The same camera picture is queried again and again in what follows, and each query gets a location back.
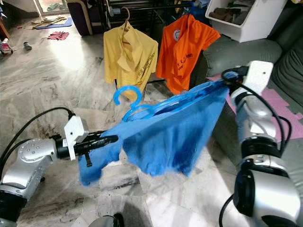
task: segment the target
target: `hanger hook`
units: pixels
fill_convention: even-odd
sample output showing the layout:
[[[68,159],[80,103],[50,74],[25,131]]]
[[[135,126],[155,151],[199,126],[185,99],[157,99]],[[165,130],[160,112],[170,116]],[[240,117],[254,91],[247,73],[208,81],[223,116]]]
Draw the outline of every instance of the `hanger hook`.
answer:
[[[128,22],[129,18],[131,17],[131,14],[129,13],[129,9],[125,6],[123,6],[121,9],[125,9],[127,11],[128,17],[126,18],[125,22]]]
[[[137,88],[136,86],[133,85],[127,85],[127,86],[123,86],[121,88],[119,88],[115,93],[114,93],[114,102],[116,105],[120,105],[120,101],[119,101],[119,96],[121,95],[122,92],[125,92],[127,90],[132,90],[137,94],[137,99],[136,101],[134,101],[131,104],[131,108],[134,109],[140,102],[142,99],[142,94],[141,91],[139,90],[139,88]]]

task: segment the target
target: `red cloth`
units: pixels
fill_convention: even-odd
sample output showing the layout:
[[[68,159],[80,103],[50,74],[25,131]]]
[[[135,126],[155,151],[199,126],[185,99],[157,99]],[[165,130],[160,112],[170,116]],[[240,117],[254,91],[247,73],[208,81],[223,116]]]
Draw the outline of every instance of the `red cloth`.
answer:
[[[56,40],[64,40],[66,37],[68,37],[68,32],[54,32],[50,34],[50,36],[47,39],[56,39]]]

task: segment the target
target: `gray sofa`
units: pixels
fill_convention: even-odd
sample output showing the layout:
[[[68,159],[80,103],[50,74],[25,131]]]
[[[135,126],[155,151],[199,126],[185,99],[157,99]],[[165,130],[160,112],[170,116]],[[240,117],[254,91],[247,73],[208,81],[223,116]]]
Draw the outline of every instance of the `gray sofa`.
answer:
[[[289,104],[288,108],[293,113],[303,114],[303,7],[299,11],[296,9],[296,14],[286,14],[287,18],[279,18],[277,21],[280,28],[275,28],[278,35],[273,35],[272,40],[238,43],[222,36],[201,53],[192,73],[191,85],[204,83],[206,77],[237,65],[246,65],[253,60],[270,61],[275,66],[268,88],[274,89]],[[239,167],[241,150],[234,119],[234,112],[225,104],[213,136],[229,159]],[[303,226],[303,138],[290,140],[282,158],[301,196],[298,224]]]

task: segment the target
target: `marble floor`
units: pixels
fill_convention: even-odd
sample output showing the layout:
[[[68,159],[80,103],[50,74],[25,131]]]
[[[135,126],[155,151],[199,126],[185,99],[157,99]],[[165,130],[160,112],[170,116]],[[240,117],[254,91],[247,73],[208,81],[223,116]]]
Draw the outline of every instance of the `marble floor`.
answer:
[[[123,100],[115,106],[115,85],[104,81],[102,35],[81,37],[74,25],[26,30],[28,25],[23,21],[22,29],[10,31],[14,53],[0,59],[1,151],[30,118],[56,106],[66,106],[86,119],[90,131],[116,125],[129,103]],[[64,41],[48,40],[54,31],[70,34]],[[33,49],[25,51],[23,42]],[[142,103],[170,96],[164,83],[148,84]],[[51,112],[32,123],[20,138],[63,135],[66,122],[64,112]],[[235,167],[213,139],[189,178],[181,174],[152,178],[128,164],[121,151],[120,161],[105,167],[99,182],[84,187],[77,162],[60,160],[47,169],[18,226],[88,227],[97,217],[121,212],[126,227],[216,227],[235,177]],[[232,204],[223,223],[225,227],[250,225]]]

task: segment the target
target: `black cable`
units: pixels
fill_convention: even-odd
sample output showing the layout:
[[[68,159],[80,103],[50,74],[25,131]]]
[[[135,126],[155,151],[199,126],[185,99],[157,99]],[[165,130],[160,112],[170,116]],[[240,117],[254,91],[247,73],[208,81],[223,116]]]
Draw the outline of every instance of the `black cable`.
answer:
[[[6,161],[8,160],[9,156],[11,155],[11,153],[13,153],[13,151],[14,151],[15,149],[17,149],[22,143],[25,143],[26,141],[29,141],[29,140],[31,140],[31,139],[23,140],[23,141],[17,143],[15,146],[13,146],[13,147],[8,151],[8,153],[6,154],[6,156],[5,156],[4,159],[3,159],[3,162],[0,163],[0,180],[2,179],[2,173],[3,173],[3,169],[4,169],[4,166],[5,166],[5,163],[6,163]]]
[[[288,144],[288,142],[289,142],[289,140],[290,140],[290,137],[291,137],[291,135],[292,135],[293,128],[292,128],[292,124],[290,123],[290,121],[289,121],[287,118],[284,118],[284,117],[282,117],[282,116],[279,116],[279,118],[280,118],[281,120],[285,121],[285,122],[287,123],[287,125],[288,125],[288,135],[287,135],[287,138],[286,138],[286,140],[285,140],[285,145],[284,145],[284,149],[285,149],[286,146],[287,146],[287,144]]]
[[[233,194],[227,199],[227,201],[225,202],[225,204],[221,208],[220,215],[219,215],[219,226],[220,227],[223,227],[223,223],[222,223],[223,214],[224,214],[224,211],[225,211],[227,205],[232,201],[232,197],[233,197]]]
[[[245,90],[249,91],[250,93],[252,93],[254,96],[256,96],[270,111],[271,113],[273,114],[273,117],[277,120],[278,122],[278,125],[279,125],[279,128],[280,128],[280,131],[281,131],[281,146],[280,146],[280,154],[282,155],[283,152],[284,152],[284,149],[285,149],[285,133],[284,133],[284,128],[282,126],[282,123],[281,123],[281,120],[278,116],[278,114],[275,112],[275,110],[268,104],[268,102],[263,98],[261,97],[259,94],[257,94],[255,91],[251,90],[249,87],[239,83],[239,82],[236,82],[235,79],[228,79],[224,76],[224,74],[226,73],[227,71],[224,71],[222,73],[222,78],[224,81],[227,81],[229,84],[232,83],[232,84],[235,84],[239,87],[242,87],[244,88]]]
[[[14,144],[14,142],[16,141],[16,139],[20,136],[20,134],[25,130],[25,128],[27,126],[29,126],[29,124],[31,122],[33,122],[35,119],[41,117],[42,115],[48,113],[48,112],[51,112],[53,110],[59,110],[59,109],[62,109],[62,110],[66,110],[67,113],[68,113],[68,119],[71,119],[72,116],[74,116],[75,114],[69,110],[68,108],[65,108],[65,107],[55,107],[55,108],[52,108],[52,109],[49,109],[49,110],[46,110],[40,114],[38,114],[37,116],[33,117],[31,120],[29,120],[18,132],[17,134],[14,136],[14,138],[9,142],[9,144],[7,145],[7,147],[5,148],[3,154],[1,155],[0,157],[0,164],[3,164],[3,160],[4,160],[4,157],[6,156],[7,152],[9,151],[10,147]]]

